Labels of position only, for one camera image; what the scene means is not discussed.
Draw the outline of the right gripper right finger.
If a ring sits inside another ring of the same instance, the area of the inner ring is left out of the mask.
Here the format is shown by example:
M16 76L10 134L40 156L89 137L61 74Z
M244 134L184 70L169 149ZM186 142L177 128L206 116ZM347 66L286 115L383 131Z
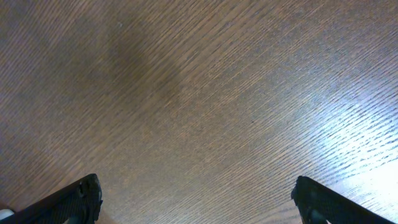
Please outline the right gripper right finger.
M306 176L297 178L291 199L303 224L394 224Z

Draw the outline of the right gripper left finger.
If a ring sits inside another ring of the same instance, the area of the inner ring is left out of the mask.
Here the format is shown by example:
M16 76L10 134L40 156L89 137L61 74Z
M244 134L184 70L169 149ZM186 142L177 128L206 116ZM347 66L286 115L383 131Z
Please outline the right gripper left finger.
M102 203L98 176L89 174L2 219L1 224L94 224Z

